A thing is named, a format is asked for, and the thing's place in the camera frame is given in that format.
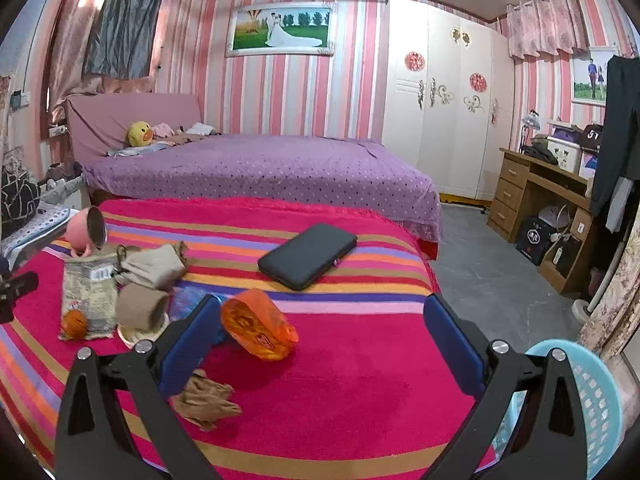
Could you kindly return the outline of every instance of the picture frame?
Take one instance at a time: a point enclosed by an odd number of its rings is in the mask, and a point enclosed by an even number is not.
[[[277,2],[231,12],[226,56],[333,56],[335,2]]]
[[[607,63],[617,54],[618,50],[615,46],[594,46],[574,54],[571,59],[571,101],[573,103],[606,105]]]

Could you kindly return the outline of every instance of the wooden desk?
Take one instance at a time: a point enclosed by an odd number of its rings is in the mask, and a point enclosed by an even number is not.
[[[582,242],[580,250],[566,277],[553,264],[555,251],[545,257],[539,271],[560,294],[580,291],[590,270],[595,244],[590,200],[584,196],[587,181],[531,156],[504,148],[500,151],[504,153],[504,159],[488,226],[509,243],[514,243],[525,218],[536,216],[547,205],[567,204],[574,218],[571,234]]]

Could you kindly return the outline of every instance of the headboard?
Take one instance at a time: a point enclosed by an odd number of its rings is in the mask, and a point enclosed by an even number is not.
[[[202,120],[196,96],[190,94],[74,95],[66,99],[65,110],[74,158],[80,164],[124,147],[127,130],[136,121],[187,130]]]

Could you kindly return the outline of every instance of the yellow duck plush toy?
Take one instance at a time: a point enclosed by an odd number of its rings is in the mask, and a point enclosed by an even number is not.
[[[151,126],[149,126],[149,123],[145,123],[145,121],[137,121],[129,127],[127,139],[129,141],[129,145],[134,148],[148,146],[154,141],[154,131]]]

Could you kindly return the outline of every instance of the white wardrobe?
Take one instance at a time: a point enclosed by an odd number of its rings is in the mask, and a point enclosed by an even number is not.
[[[492,200],[513,120],[507,39],[420,2],[388,12],[383,145],[440,193]]]

